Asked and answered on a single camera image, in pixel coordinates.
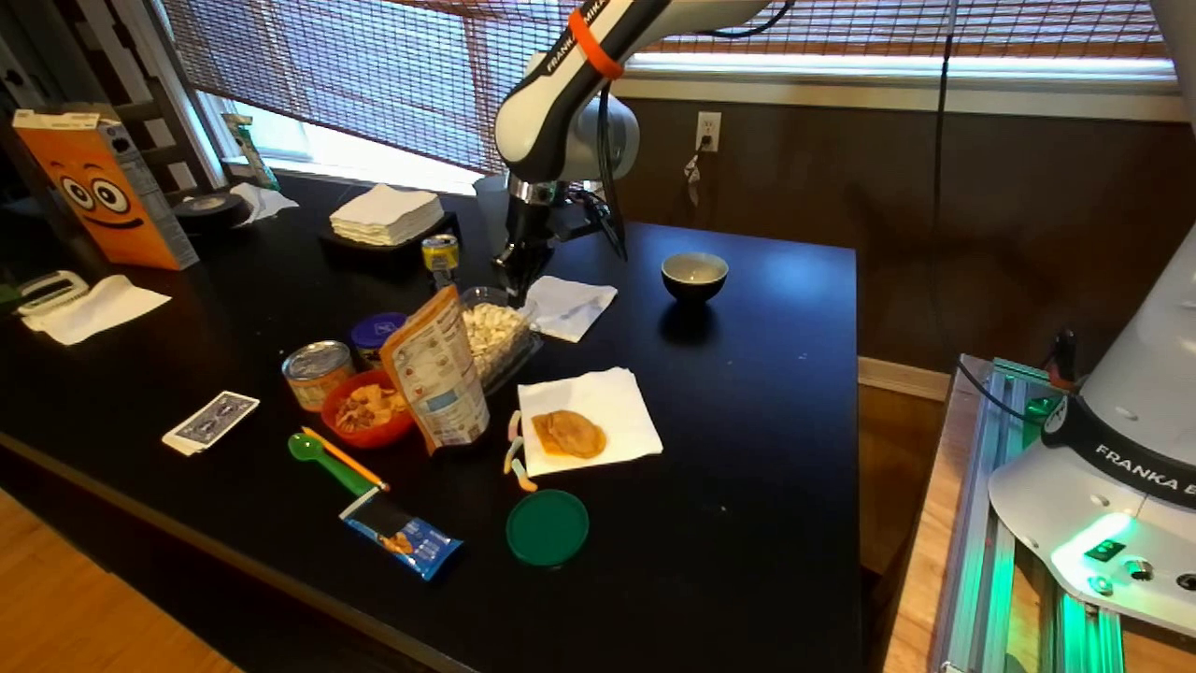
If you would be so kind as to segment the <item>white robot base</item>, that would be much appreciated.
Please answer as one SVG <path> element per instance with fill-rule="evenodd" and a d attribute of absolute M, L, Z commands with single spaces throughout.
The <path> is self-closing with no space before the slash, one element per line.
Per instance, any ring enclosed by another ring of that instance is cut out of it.
<path fill-rule="evenodd" d="M 1196 229 L 990 506 L 1068 595 L 1196 634 Z"/>

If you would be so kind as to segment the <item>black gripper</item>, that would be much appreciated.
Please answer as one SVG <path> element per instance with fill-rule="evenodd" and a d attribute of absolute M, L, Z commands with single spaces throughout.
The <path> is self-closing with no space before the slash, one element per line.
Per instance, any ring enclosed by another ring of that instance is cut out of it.
<path fill-rule="evenodd" d="M 499 279 L 504 300 L 512 300 L 517 305 L 527 301 L 527 285 L 546 273 L 561 244 L 572 244 L 585 236 L 607 236 L 613 250 L 623 250 L 623 217 L 603 200 L 578 200 L 578 204 L 512 200 L 504 225 L 510 225 L 510 244 L 499 255 Z"/>

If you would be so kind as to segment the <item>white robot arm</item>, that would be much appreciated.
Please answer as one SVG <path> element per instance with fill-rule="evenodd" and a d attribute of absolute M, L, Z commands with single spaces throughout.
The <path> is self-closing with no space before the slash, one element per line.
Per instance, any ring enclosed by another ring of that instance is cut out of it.
<path fill-rule="evenodd" d="M 527 290 L 565 240 L 557 208 L 578 180 L 608 184 L 613 96 L 623 63 L 671 33 L 745 33 L 772 0 L 585 0 L 561 38 L 504 93 L 495 148 L 504 163 L 504 244 L 495 256 Z"/>

